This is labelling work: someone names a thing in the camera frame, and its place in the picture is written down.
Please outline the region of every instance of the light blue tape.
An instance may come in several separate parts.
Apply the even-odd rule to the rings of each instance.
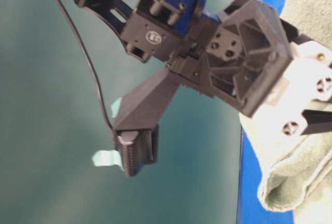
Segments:
[[[115,118],[120,110],[120,105],[121,105],[122,98],[118,98],[114,103],[110,106],[112,110],[112,118]]]
[[[117,150],[99,150],[91,159],[96,167],[117,165],[123,170],[121,156]]]

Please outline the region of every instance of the white plastic part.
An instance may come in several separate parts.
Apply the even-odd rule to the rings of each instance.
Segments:
[[[293,61],[252,118],[271,134],[294,137],[308,126],[302,116],[308,104],[332,97],[332,52],[315,41],[290,49]]]

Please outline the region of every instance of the screw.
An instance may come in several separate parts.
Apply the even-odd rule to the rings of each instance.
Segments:
[[[317,55],[317,60],[319,60],[320,62],[324,61],[325,59],[325,55],[323,53],[320,53]]]

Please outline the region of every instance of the mounting hole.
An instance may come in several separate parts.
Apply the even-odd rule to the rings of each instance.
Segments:
[[[227,57],[233,57],[233,56],[235,55],[235,53],[234,53],[234,51],[232,51],[232,50],[227,50],[226,53],[225,53],[225,55],[226,55]]]
[[[194,52],[194,51],[197,49],[197,47],[198,47],[197,42],[192,43],[192,44],[190,45],[190,51]]]
[[[292,136],[294,135],[297,131],[299,130],[299,124],[294,122],[294,121],[290,121],[287,124],[284,125],[282,132],[286,135],[286,136]]]
[[[320,79],[317,82],[317,91],[319,93],[325,93],[329,91],[332,88],[332,78],[331,77],[325,77],[323,79]]]
[[[217,49],[217,48],[219,48],[219,43],[212,43],[212,44],[211,44],[211,48],[212,48],[212,49]]]

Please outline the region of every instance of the green wall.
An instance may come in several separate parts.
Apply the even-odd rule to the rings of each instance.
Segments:
[[[63,0],[107,105],[163,64]],[[137,0],[125,0],[132,7]],[[217,13],[232,0],[207,0]],[[180,88],[161,120],[159,162],[137,177],[94,167],[113,141],[74,35],[53,0],[0,0],[0,223],[235,223],[240,124],[219,99]]]

